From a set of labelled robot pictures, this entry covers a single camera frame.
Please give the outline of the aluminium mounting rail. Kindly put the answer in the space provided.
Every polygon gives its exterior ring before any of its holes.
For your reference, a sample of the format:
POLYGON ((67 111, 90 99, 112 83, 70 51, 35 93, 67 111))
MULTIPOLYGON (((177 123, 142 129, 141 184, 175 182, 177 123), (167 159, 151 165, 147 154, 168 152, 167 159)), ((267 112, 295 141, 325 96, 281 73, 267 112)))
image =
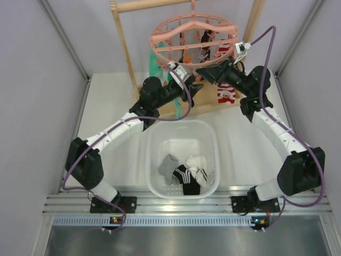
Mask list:
MULTIPOLYGON (((218 188, 216 192, 204 199, 166 199, 159 197, 147 187, 122 188, 123 196, 137 198, 136 214, 172 215, 172 214, 225 214, 232 215, 232 196, 245 195, 248 187, 232 186, 218 188)), ((91 208, 90 196, 84 191, 62 191, 56 195, 48 195, 43 206, 44 215, 89 214, 91 208)))

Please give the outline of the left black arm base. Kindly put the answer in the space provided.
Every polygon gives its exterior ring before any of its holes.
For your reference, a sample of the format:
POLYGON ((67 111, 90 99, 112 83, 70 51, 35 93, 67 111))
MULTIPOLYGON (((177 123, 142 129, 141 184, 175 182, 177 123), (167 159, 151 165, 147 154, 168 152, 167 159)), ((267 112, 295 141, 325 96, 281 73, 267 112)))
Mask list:
MULTIPOLYGON (((117 204, 125 213, 135 213, 137 207, 137 197, 123 196, 117 204)), ((120 213, 118 209, 103 201, 93 197, 91 200, 91 213, 120 213)))

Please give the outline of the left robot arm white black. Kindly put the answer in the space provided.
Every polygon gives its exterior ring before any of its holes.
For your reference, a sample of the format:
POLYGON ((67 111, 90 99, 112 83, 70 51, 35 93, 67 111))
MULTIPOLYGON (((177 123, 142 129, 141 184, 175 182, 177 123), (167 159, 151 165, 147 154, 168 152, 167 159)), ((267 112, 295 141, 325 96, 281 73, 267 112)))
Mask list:
POLYGON ((203 88, 190 76, 184 83, 171 79, 162 85, 158 77, 144 80, 138 101, 116 123, 82 140, 77 137, 70 144, 65 169, 67 176, 76 179, 81 188, 102 199, 102 206, 109 212, 120 207, 120 193, 105 181, 102 155, 109 148, 115 148, 134 134, 148 129, 160 119, 158 109, 169 102, 181 98, 194 106, 193 97, 203 88))

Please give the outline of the green sock right hanging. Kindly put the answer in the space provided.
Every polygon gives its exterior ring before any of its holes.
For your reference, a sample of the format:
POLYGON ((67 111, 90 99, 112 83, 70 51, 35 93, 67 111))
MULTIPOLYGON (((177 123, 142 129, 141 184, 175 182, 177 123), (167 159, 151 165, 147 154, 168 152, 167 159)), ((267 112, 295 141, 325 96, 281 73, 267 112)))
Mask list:
MULTIPOLYGON (((172 79, 173 78, 171 76, 171 73, 168 72, 167 73, 167 83, 169 83, 172 79)), ((180 118, 182 116, 182 108, 181 108, 181 105, 180 105, 180 99, 176 98, 176 99, 174 99, 173 102, 174 102, 174 107, 175 107, 175 110, 176 110, 175 118, 180 118)))

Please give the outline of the red white striped sock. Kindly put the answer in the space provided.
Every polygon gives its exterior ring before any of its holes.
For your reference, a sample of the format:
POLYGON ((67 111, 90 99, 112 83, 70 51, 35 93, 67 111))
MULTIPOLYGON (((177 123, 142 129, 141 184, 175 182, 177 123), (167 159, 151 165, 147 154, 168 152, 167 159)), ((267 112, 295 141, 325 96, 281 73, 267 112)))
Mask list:
MULTIPOLYGON (((230 50, 230 44, 225 43, 217 47, 214 57, 218 58, 225 55, 230 50)), ((234 104, 236 100, 236 92, 233 87, 227 83, 222 83, 217 88, 217 100, 219 104, 234 104)))

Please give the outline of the purple clothes peg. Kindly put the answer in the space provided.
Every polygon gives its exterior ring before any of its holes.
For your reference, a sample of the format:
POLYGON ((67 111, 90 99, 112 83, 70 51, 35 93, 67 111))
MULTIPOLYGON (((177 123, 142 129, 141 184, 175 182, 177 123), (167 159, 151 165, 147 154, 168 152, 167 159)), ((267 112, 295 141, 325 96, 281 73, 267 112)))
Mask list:
POLYGON ((210 47, 202 47, 199 51, 199 61, 201 63, 210 60, 210 47))

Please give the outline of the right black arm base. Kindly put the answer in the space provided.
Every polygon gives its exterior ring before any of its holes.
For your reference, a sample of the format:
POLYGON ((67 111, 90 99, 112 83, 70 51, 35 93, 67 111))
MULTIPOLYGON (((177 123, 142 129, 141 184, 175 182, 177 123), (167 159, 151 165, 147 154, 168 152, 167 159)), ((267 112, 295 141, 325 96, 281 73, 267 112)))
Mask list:
POLYGON ((253 203, 247 196, 232 196, 231 203, 232 212, 239 215, 247 215, 248 213, 279 213, 281 210, 276 198, 253 203))

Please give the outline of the green sock hanging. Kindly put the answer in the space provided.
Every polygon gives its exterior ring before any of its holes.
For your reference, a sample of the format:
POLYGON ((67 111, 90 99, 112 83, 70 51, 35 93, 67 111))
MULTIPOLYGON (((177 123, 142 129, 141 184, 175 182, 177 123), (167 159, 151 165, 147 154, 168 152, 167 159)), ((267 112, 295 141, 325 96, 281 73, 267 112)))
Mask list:
MULTIPOLYGON (((172 79, 173 78, 171 76, 171 73, 168 72, 167 73, 167 83, 169 83, 172 79)), ((176 110, 175 118, 180 118, 182 116, 182 108, 181 108, 181 105, 180 105, 180 99, 176 98, 176 99, 174 99, 173 102, 174 102, 174 107, 175 107, 175 110, 176 110)))
POLYGON ((150 77, 157 77, 161 81, 164 80, 164 70, 162 67, 157 63, 159 61, 158 57, 155 55, 153 50, 149 52, 149 76, 150 77))

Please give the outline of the pink round clip hanger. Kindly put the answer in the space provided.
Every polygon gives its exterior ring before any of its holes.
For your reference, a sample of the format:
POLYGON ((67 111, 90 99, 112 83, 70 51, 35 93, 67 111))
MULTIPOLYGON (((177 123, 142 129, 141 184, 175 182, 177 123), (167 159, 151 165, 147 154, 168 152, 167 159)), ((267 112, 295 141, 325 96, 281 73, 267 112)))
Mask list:
POLYGON ((215 19, 208 20, 198 16, 190 16, 169 23, 165 21, 153 30, 149 38, 151 49, 158 57, 160 65, 170 61, 182 61, 186 67, 192 69, 210 66, 230 56, 238 41, 238 26, 228 20, 229 24, 224 25, 219 25, 219 21, 215 19), (230 50, 225 55, 215 58, 217 47, 225 43, 230 44, 230 50), (199 51, 202 47, 208 46, 210 47, 210 60, 201 63, 199 51), (183 62, 185 49, 188 49, 189 56, 193 55, 189 64, 183 62))

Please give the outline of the wooden drying rack frame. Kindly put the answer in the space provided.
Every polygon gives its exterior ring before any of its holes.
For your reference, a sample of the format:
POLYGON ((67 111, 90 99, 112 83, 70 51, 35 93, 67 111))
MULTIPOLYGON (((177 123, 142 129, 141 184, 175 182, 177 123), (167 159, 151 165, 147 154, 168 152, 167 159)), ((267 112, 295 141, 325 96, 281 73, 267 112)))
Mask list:
MULTIPOLYGON (((141 86, 138 86, 133 66, 131 63, 131 59, 129 56, 128 46, 126 43, 126 39, 124 36, 123 27, 121 25, 120 17, 119 15, 121 13, 128 13, 128 12, 134 12, 134 11, 140 11, 140 10, 147 10, 147 9, 153 9, 158 7, 164 7, 164 6, 171 6, 176 4, 183 4, 186 1, 132 1, 127 3, 117 3, 116 1, 110 1, 110 8, 112 12, 112 16, 116 25, 116 29, 118 32, 118 36, 121 42, 121 45, 123 47, 124 55, 126 58, 128 73, 132 82, 133 87, 133 93, 134 97, 137 98, 140 95, 140 90, 142 89, 141 86)), ((186 14, 186 15, 180 15, 174 18, 171 18, 169 20, 166 20, 165 23, 169 23, 171 21, 175 20, 181 20, 184 18, 188 18, 190 16, 198 16, 200 18, 206 18, 206 19, 215 19, 219 21, 219 25, 229 24, 229 22, 226 19, 220 18, 216 15, 210 15, 210 14, 203 14, 203 13, 195 13, 195 1, 189 1, 191 4, 191 12, 192 14, 186 14)), ((243 34, 243 40, 244 41, 250 41, 254 35, 255 29, 257 28, 260 16, 262 14, 262 10, 264 7, 265 2, 264 1, 257 1, 254 0, 251 11, 249 14, 249 18, 247 21, 246 29, 243 34)), ((214 89, 212 85, 208 85, 207 82, 204 82, 204 89, 202 92, 199 93, 197 97, 194 98, 195 102, 198 104, 194 106, 194 110, 192 111, 193 115, 200 115, 209 113, 212 111, 227 109, 229 107, 234 107, 239 104, 239 101, 241 99, 241 93, 238 91, 236 94, 237 99, 234 103, 226 104, 226 103, 218 103, 217 99, 217 89, 214 89)))

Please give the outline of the white plastic laundry basket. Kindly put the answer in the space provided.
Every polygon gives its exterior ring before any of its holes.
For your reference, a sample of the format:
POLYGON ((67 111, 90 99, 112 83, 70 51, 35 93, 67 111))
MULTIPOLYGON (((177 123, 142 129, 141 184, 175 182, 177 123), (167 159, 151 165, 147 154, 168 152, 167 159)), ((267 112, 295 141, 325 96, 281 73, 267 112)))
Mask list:
POLYGON ((162 122, 147 140, 146 180, 149 189, 166 199, 202 199, 220 182, 214 129, 200 120, 162 122))

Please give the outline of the grey sock in basket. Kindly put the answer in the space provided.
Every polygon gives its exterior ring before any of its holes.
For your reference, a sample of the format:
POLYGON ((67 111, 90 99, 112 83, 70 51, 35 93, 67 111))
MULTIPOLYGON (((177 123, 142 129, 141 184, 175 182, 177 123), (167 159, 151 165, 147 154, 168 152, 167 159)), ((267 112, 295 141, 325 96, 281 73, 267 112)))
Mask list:
POLYGON ((164 177, 164 181, 167 185, 179 185, 178 178, 173 174, 178 167, 178 159, 168 154, 163 159, 161 165, 158 167, 158 173, 164 177))

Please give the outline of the white sock in basket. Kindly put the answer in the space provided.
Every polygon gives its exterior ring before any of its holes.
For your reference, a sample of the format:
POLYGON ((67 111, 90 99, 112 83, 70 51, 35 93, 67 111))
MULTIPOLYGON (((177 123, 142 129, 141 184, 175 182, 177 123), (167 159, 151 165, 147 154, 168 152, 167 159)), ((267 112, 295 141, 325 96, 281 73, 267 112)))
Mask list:
POLYGON ((215 181, 214 172, 208 167, 207 160, 204 155, 190 155, 186 162, 196 182, 202 186, 211 186, 215 181))

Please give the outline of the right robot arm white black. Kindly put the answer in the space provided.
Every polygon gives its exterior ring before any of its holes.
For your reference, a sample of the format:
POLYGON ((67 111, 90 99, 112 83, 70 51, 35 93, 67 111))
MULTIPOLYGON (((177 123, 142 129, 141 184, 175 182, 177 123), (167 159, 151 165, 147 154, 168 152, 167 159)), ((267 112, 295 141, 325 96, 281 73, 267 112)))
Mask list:
POLYGON ((226 83, 244 95, 240 100, 242 114, 267 137, 283 161, 276 178, 248 191, 252 210, 262 211, 269 200, 277 197, 324 187, 325 153, 320 147, 311 148, 277 115, 266 96, 271 85, 267 68, 257 66, 245 74, 229 57, 219 64, 199 68, 197 73, 211 84, 226 83))

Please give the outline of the green sock left hanging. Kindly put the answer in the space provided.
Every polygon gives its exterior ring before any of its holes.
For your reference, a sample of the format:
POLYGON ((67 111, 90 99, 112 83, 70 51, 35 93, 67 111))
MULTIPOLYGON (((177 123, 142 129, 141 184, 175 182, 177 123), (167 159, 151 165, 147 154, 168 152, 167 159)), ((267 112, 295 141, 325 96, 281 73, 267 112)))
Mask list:
POLYGON ((150 77, 157 77, 161 81, 164 80, 164 70, 162 67, 157 63, 159 61, 158 57, 155 55, 153 50, 149 52, 149 76, 150 77))

